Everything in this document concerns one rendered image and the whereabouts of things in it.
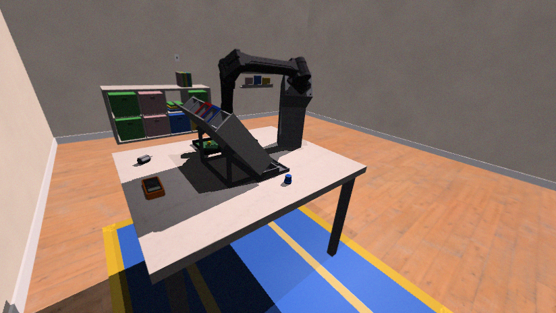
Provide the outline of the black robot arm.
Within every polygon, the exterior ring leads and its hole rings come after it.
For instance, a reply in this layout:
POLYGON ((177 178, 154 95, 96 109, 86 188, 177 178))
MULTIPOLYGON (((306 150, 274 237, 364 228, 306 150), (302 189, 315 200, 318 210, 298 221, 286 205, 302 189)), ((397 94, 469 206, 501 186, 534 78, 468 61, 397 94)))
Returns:
POLYGON ((235 89, 235 81, 241 72, 260 72, 289 76, 287 81, 300 94, 303 94, 311 87, 311 83, 308 81, 311 75, 304 57, 283 61, 247 55, 241 52, 240 49, 234 49, 225 58, 219 60, 218 67, 221 81, 221 110, 229 114, 233 113, 233 89, 235 89))

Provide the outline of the blue square band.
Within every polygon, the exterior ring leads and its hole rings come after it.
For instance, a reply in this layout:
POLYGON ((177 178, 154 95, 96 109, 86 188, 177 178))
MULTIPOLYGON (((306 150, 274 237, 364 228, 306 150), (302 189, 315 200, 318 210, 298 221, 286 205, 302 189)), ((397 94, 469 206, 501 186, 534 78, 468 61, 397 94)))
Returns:
POLYGON ((206 121, 207 123, 221 110, 221 108, 213 105, 201 118, 203 118, 212 108, 216 109, 217 112, 208 121, 206 121))

